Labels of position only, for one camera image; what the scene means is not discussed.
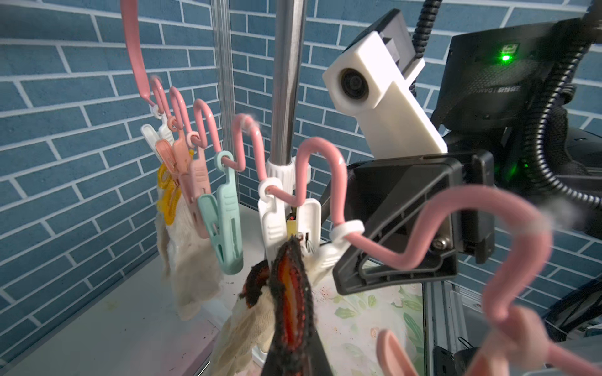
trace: white cloth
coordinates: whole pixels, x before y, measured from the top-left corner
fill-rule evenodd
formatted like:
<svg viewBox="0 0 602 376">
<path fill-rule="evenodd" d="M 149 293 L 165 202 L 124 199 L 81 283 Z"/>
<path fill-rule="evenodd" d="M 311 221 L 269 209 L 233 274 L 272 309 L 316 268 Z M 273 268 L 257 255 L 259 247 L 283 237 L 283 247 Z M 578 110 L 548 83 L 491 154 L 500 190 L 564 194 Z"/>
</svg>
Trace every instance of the white cloth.
<svg viewBox="0 0 602 376">
<path fill-rule="evenodd" d="M 255 345 L 269 351 L 274 329 L 274 302 L 268 286 L 261 288 L 261 296 L 251 308 L 245 298 L 239 298 L 211 353 L 209 376 L 233 376 L 244 370 Z"/>
<path fill-rule="evenodd" d="M 211 241 L 195 231 L 183 197 L 178 200 L 171 226 L 165 226 L 161 213 L 158 216 L 157 247 L 164 262 L 164 276 L 171 281 L 178 315 L 188 321 L 199 313 L 204 301 L 219 292 L 222 271 Z"/>
</svg>

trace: white clothespin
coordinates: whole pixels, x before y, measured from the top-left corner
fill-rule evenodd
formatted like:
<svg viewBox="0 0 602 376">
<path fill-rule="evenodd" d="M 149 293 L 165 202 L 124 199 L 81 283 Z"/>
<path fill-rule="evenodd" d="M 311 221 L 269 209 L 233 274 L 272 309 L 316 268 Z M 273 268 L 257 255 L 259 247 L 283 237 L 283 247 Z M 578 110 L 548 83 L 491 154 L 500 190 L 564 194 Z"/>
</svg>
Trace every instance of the white clothespin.
<svg viewBox="0 0 602 376">
<path fill-rule="evenodd" d="M 173 145 L 175 139 L 173 138 L 173 132 L 167 126 L 167 115 L 161 115 L 161 121 L 163 124 L 161 124 L 159 127 L 159 137 L 161 137 L 163 140 L 169 141 L 169 143 Z"/>
<path fill-rule="evenodd" d="M 158 113 L 155 115 L 155 117 L 157 116 L 158 119 L 161 119 L 162 122 L 161 126 L 159 127 L 159 132 L 157 132 L 155 128 L 152 127 L 152 125 L 144 124 L 142 127 L 140 127 L 140 133 L 142 133 L 142 136 L 144 136 L 146 143 L 150 146 L 150 149 L 157 156 L 159 162 L 163 163 L 163 159 L 157 152 L 157 147 L 155 147 L 155 145 L 159 140 L 167 140 L 171 145 L 173 145 L 174 138 L 173 133 L 167 126 L 167 116 L 165 114 L 159 115 Z"/>
<path fill-rule="evenodd" d="M 363 234 L 364 231 L 364 224 L 361 220 L 347 221 L 334 227 L 330 232 L 331 242 L 321 245 L 314 253 L 316 265 L 323 270 L 333 268 L 351 246 L 345 236 L 353 232 Z"/>
<path fill-rule="evenodd" d="M 288 235 L 284 201 L 265 193 L 265 189 L 272 185 L 282 189 L 282 182 L 277 177 L 268 177 L 259 183 L 259 202 L 257 203 L 261 232 L 264 238 L 265 257 L 270 267 L 278 254 L 278 249 L 287 240 Z"/>
<path fill-rule="evenodd" d="M 316 199 L 305 199 L 303 205 L 297 208 L 297 234 L 301 234 L 301 251 L 304 256 L 320 246 L 322 227 L 322 205 Z"/>
<path fill-rule="evenodd" d="M 140 127 L 140 133 L 142 133 L 142 136 L 144 136 L 146 143 L 150 146 L 151 150 L 155 153 L 155 155 L 159 159 L 159 162 L 163 163 L 163 159 L 161 158 L 161 156 L 157 152 L 157 148 L 155 147 L 155 144 L 157 143 L 157 141 L 159 141 L 161 139 L 159 134 L 155 131 L 155 128 L 153 128 L 152 125 L 150 125 L 150 124 L 144 124 L 142 127 Z"/>
</svg>

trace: white table surface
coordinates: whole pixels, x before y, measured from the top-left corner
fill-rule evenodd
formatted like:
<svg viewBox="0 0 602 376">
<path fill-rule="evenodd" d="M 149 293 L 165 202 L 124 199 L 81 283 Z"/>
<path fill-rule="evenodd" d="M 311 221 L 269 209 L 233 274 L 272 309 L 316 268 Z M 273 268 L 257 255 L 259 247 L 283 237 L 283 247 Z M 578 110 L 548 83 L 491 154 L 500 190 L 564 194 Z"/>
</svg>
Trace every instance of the white table surface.
<svg viewBox="0 0 602 376">
<path fill-rule="evenodd" d="M 155 257 L 39 346 L 7 376 L 190 375 L 209 356 L 251 267 L 264 258 L 259 216 L 240 206 L 244 268 L 225 276 L 201 313 L 178 318 L 163 264 Z"/>
</svg>

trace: screw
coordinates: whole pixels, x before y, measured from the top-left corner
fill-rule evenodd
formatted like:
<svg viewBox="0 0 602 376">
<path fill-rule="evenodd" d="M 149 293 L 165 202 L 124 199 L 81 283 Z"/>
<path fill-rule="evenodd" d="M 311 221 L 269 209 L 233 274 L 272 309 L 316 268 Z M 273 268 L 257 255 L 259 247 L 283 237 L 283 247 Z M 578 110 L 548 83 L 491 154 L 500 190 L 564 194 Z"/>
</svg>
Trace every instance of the screw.
<svg viewBox="0 0 602 376">
<path fill-rule="evenodd" d="M 437 236 L 435 239 L 433 239 L 433 243 L 431 245 L 434 249 L 441 251 L 447 249 L 449 243 L 449 239 L 444 238 L 443 236 Z"/>
</svg>

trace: white towel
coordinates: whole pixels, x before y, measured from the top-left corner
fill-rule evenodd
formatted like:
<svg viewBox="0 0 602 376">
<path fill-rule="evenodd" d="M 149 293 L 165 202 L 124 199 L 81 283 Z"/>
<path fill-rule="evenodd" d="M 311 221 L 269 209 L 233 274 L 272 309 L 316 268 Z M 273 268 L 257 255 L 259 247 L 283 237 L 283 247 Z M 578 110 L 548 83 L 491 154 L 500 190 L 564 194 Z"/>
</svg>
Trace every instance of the white towel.
<svg viewBox="0 0 602 376">
<path fill-rule="evenodd" d="M 222 271 L 211 241 L 202 239 L 195 231 L 183 197 L 178 200 L 171 226 L 165 226 L 163 215 L 158 215 L 161 219 L 155 220 L 157 247 L 165 263 L 164 275 L 171 281 L 178 315 L 188 321 L 199 313 L 204 301 L 219 292 Z"/>
</svg>

